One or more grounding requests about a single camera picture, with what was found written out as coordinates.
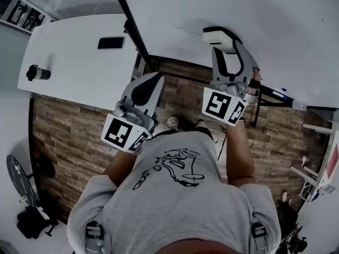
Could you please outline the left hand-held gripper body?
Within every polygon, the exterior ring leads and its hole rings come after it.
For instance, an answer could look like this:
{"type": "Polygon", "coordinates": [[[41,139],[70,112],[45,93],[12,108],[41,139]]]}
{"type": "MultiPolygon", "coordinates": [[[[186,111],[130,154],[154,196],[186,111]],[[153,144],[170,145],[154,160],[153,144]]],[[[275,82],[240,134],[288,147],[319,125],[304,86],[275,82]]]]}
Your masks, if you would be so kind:
{"type": "Polygon", "coordinates": [[[156,114],[149,115],[147,109],[142,112],[128,103],[117,102],[114,112],[106,117],[101,140],[118,150],[135,153],[157,125],[156,114]]]}

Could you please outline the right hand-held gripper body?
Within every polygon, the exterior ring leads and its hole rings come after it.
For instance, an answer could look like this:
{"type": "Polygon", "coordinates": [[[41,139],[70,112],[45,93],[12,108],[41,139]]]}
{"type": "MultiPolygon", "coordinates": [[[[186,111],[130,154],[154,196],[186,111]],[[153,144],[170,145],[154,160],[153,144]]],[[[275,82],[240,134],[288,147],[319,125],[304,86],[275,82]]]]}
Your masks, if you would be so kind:
{"type": "Polygon", "coordinates": [[[202,113],[224,124],[235,126],[245,108],[258,99],[249,89],[258,90],[258,81],[221,82],[212,81],[203,91],[202,113]]]}

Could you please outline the white rectangular plastic block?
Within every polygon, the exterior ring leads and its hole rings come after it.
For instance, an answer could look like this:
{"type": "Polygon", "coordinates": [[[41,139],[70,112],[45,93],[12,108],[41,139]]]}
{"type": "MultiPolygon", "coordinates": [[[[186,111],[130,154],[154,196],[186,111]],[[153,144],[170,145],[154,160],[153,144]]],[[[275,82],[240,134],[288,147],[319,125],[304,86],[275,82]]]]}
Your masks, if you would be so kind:
{"type": "Polygon", "coordinates": [[[241,39],[232,30],[222,26],[203,28],[203,40],[226,54],[236,53],[235,41],[242,43],[241,39]]]}

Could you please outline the person's right forearm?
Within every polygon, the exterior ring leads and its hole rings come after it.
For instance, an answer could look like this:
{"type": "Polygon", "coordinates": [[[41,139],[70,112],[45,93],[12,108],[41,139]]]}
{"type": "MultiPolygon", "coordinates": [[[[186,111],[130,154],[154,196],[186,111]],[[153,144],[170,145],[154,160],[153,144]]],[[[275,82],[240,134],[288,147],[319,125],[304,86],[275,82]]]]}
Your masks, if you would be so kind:
{"type": "Polygon", "coordinates": [[[226,126],[226,174],[228,184],[241,187],[255,184],[255,165],[244,122],[226,126]]]}

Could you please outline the person's left forearm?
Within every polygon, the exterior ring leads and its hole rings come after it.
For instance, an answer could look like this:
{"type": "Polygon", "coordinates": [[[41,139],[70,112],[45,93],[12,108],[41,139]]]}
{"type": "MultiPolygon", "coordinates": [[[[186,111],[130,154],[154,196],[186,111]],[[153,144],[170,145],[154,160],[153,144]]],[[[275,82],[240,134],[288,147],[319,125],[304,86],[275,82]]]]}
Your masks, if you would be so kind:
{"type": "Polygon", "coordinates": [[[107,175],[119,187],[133,170],[136,160],[137,155],[118,151],[102,174],[107,175]]]}

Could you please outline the person's right hand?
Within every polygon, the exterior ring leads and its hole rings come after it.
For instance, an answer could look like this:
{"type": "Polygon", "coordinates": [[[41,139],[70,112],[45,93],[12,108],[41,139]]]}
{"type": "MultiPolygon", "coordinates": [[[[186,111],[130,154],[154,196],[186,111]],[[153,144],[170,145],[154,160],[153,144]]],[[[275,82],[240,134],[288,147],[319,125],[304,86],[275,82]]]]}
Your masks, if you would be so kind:
{"type": "Polygon", "coordinates": [[[253,68],[252,77],[248,84],[247,93],[250,95],[256,95],[257,90],[260,88],[261,85],[261,75],[260,71],[257,68],[253,68]]]}

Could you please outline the person's left shoe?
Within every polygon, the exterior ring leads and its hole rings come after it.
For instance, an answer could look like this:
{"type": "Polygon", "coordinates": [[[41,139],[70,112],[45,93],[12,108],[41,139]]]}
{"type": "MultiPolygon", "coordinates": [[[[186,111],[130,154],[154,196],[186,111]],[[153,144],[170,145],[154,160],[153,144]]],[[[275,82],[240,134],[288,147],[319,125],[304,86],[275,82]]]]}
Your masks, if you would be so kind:
{"type": "Polygon", "coordinates": [[[168,131],[177,131],[179,125],[178,117],[173,115],[167,119],[166,127],[168,131]]]}

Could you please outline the person's black trousers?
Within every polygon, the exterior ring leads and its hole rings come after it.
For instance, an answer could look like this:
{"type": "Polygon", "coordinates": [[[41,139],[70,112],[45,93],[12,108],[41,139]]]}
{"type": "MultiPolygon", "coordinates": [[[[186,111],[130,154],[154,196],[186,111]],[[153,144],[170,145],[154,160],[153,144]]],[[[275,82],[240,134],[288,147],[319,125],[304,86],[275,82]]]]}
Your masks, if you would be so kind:
{"type": "Polygon", "coordinates": [[[175,133],[187,133],[187,132],[201,132],[201,133],[206,134],[207,136],[209,136],[213,140],[211,132],[209,131],[208,128],[205,128],[205,127],[197,127],[197,128],[192,129],[192,130],[183,131],[183,132],[179,132],[178,130],[167,130],[167,131],[163,131],[159,134],[156,134],[151,139],[154,139],[154,138],[159,137],[161,135],[170,135],[170,134],[175,134],[175,133]]]}

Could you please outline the black smartphone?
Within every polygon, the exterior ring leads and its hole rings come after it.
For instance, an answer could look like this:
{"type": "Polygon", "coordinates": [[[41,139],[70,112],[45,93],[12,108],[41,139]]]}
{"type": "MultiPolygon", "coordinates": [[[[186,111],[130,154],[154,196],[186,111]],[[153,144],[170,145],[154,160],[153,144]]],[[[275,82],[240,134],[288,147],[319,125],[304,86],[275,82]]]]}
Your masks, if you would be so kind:
{"type": "Polygon", "coordinates": [[[124,46],[125,37],[105,37],[100,38],[97,48],[99,50],[107,49],[122,49],[124,46]]]}

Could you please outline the white table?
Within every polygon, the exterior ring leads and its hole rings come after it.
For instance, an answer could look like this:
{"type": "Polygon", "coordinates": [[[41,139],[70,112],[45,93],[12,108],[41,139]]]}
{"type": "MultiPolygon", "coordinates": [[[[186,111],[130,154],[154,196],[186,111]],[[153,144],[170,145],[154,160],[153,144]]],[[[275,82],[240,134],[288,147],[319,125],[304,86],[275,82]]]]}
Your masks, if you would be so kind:
{"type": "Polygon", "coordinates": [[[126,16],[102,14],[37,26],[29,39],[17,87],[28,92],[113,110],[130,83],[137,50],[124,32],[126,16]],[[99,50],[100,38],[125,37],[122,49],[99,50]],[[31,65],[51,71],[28,81],[31,65]]]}

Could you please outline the person's grey printed t-shirt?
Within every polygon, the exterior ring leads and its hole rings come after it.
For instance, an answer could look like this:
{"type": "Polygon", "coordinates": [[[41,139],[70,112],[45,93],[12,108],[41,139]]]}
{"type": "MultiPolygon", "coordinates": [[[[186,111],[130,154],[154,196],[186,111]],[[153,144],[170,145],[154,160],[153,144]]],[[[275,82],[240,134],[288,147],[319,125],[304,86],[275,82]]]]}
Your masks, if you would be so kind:
{"type": "Polygon", "coordinates": [[[68,241],[85,254],[85,230],[96,221],[110,254],[154,254],[184,239],[225,244],[241,254],[256,251],[254,223],[266,229],[263,244],[276,251],[278,215],[268,187],[224,184],[213,140],[197,131],[146,141],[136,166],[121,185],[92,177],[67,224],[68,241]]]}

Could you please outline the black and white tumbler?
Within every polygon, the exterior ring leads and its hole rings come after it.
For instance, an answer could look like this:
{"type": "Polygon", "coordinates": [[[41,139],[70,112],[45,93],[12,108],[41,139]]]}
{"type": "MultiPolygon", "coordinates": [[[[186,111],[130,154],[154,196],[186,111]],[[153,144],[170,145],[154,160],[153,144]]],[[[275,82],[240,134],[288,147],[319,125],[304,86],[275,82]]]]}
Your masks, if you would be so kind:
{"type": "Polygon", "coordinates": [[[40,68],[38,65],[31,65],[26,73],[28,81],[48,80],[51,77],[51,71],[40,68]]]}

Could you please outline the round black side table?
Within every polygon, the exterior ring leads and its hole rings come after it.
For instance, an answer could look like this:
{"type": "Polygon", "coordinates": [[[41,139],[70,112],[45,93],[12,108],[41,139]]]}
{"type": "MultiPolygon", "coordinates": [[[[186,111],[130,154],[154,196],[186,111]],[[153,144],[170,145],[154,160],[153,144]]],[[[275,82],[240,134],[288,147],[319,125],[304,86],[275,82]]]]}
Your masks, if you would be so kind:
{"type": "Polygon", "coordinates": [[[6,164],[10,179],[21,197],[21,202],[26,202],[32,207],[36,207],[37,198],[29,181],[33,174],[26,175],[20,163],[13,155],[7,155],[6,164]]]}

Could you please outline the black bag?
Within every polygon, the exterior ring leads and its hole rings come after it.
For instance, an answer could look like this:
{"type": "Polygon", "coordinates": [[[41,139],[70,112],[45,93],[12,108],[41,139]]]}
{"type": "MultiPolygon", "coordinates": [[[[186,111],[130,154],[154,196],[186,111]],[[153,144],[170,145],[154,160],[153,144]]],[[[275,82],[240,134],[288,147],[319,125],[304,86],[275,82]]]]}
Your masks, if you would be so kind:
{"type": "Polygon", "coordinates": [[[17,228],[27,239],[37,239],[40,233],[50,225],[59,224],[56,218],[45,219],[36,207],[27,206],[17,215],[17,228]]]}

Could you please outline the dark shelving unit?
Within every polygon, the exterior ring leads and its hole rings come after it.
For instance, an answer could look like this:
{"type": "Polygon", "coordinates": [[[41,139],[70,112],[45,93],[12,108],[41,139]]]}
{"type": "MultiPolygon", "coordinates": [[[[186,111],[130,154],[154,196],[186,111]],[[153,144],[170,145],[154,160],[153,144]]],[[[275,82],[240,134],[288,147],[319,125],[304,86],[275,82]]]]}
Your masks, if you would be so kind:
{"type": "Polygon", "coordinates": [[[22,0],[0,0],[0,25],[31,34],[46,16],[22,0]]]}

